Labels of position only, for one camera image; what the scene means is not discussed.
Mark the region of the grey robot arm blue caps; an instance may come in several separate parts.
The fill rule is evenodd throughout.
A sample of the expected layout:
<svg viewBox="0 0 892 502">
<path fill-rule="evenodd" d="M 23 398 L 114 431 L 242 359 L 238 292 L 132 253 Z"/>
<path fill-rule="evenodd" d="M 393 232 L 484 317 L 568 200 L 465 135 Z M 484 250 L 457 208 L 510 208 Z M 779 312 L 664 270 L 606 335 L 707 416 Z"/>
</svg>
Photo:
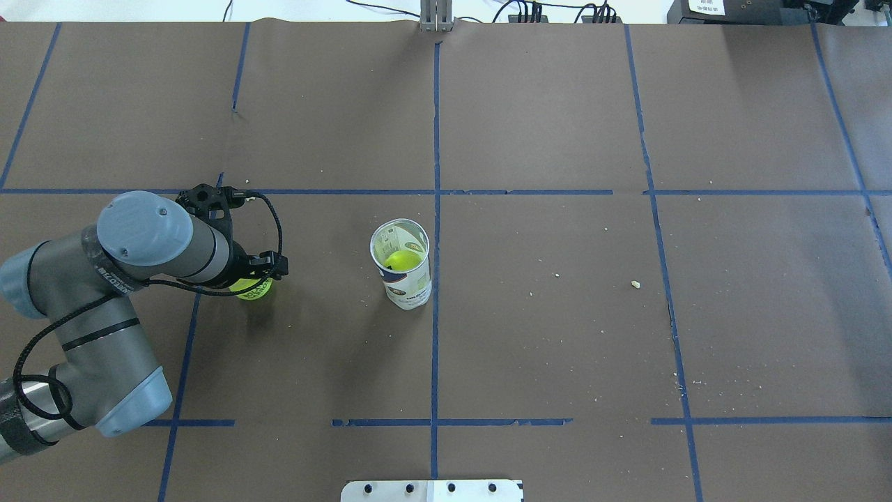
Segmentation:
<svg viewBox="0 0 892 502">
<path fill-rule="evenodd" d="M 95 428 L 114 438 L 156 419 L 173 397 L 131 295 L 152 286 L 227 298 L 288 273 L 283 244 L 248 254 L 231 211 L 253 190 L 200 184 L 175 199 L 124 192 L 93 225 L 2 264 L 2 296 L 45 319 L 2 381 L 2 462 Z"/>
</svg>

